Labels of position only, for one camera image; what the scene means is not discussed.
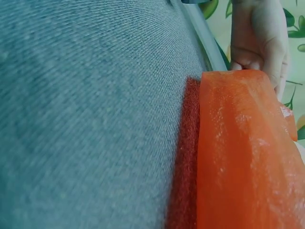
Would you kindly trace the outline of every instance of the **gray fabric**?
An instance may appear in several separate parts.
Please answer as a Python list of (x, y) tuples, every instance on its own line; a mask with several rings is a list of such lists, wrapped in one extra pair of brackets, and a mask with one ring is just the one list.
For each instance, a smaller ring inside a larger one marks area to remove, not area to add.
[(197, 50), (176, 1), (1, 0), (0, 228), (162, 228)]

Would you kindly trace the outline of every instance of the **orange plastic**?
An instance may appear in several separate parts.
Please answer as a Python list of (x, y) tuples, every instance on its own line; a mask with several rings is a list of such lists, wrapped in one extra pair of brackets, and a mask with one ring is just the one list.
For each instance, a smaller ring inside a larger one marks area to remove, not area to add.
[(292, 112), (261, 71), (204, 73), (198, 229), (304, 229), (305, 166)]

